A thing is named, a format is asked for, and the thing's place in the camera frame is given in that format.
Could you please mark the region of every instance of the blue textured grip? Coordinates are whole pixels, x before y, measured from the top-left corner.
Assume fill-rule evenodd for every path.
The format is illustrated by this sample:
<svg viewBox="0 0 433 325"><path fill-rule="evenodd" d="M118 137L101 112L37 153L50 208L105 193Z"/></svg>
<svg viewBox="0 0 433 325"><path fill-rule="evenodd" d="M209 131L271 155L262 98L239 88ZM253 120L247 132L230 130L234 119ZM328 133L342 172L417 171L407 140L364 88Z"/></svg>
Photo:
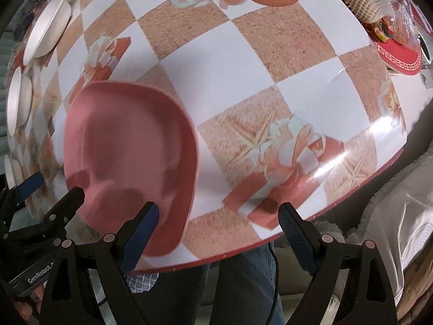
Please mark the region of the blue textured grip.
<svg viewBox="0 0 433 325"><path fill-rule="evenodd" d="M44 177L40 172L36 172L19 186L14 188L15 191L15 204L23 203L32 193L40 186L44 185Z"/></svg>
<svg viewBox="0 0 433 325"><path fill-rule="evenodd" d="M158 221L159 209L156 204L153 204L123 247L120 270L124 274L137 265L153 231L155 231Z"/></svg>
<svg viewBox="0 0 433 325"><path fill-rule="evenodd" d="M308 271L313 276L317 272L314 249L284 205L278 211L278 221L302 270Z"/></svg>

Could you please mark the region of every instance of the checkered tablecloth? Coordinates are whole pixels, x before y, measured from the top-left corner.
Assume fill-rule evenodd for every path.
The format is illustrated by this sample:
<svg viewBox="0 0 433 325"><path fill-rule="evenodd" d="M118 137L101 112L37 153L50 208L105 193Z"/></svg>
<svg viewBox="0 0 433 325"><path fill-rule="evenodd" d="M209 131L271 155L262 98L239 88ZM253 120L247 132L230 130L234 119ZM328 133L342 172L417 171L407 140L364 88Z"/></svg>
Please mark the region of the checkered tablecloth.
<svg viewBox="0 0 433 325"><path fill-rule="evenodd" d="M196 125L198 183L185 234L167 255L144 253L137 273L264 243L281 232L277 202L315 217L406 142L385 64L341 0L281 7L253 0L68 1L72 18L61 40L26 70L33 83L29 120L9 134L24 176L45 177L46 187L27 203L34 216L68 190L64 122L90 81L156 86L179 99ZM68 235L78 242L100 237L79 215Z"/></svg>

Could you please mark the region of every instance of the white plate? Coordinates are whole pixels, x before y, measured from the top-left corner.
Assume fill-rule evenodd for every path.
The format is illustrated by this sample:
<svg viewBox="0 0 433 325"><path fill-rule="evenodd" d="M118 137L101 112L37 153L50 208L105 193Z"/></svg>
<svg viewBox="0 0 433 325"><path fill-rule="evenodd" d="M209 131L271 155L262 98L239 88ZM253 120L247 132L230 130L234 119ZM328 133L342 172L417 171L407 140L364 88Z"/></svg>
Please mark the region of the white plate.
<svg viewBox="0 0 433 325"><path fill-rule="evenodd" d="M11 159L8 155L4 156L4 171L9 189L24 182L21 165L18 161Z"/></svg>
<svg viewBox="0 0 433 325"><path fill-rule="evenodd" d="M10 81L7 97L6 120L10 135L26 123L32 107L33 87L30 78L18 67Z"/></svg>
<svg viewBox="0 0 433 325"><path fill-rule="evenodd" d="M71 17L66 0L51 0L36 21L24 50L24 66L32 58L47 55L57 44Z"/></svg>

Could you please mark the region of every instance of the gray curtain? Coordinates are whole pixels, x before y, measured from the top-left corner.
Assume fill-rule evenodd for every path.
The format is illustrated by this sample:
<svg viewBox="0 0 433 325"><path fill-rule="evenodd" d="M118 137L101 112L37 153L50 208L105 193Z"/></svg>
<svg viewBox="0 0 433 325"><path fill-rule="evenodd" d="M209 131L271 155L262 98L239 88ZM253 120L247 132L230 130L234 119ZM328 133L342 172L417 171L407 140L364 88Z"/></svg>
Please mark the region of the gray curtain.
<svg viewBox="0 0 433 325"><path fill-rule="evenodd" d="M4 173L4 156L9 152L6 136L6 89L4 78L9 66L12 48L17 42L11 32L6 31L0 38L0 174Z"/></svg>

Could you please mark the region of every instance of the blue jeans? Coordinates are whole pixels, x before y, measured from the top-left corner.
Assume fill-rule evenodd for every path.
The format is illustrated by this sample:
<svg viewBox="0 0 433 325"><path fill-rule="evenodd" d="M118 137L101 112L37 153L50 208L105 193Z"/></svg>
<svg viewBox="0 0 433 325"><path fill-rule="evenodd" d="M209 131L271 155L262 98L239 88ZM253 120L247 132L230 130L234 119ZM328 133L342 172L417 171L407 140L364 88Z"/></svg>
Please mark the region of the blue jeans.
<svg viewBox="0 0 433 325"><path fill-rule="evenodd" d="M135 294L152 325L194 325L209 264L159 274ZM275 261L268 245L221 261L209 325L265 325L274 298ZM280 298L271 325L284 325Z"/></svg>

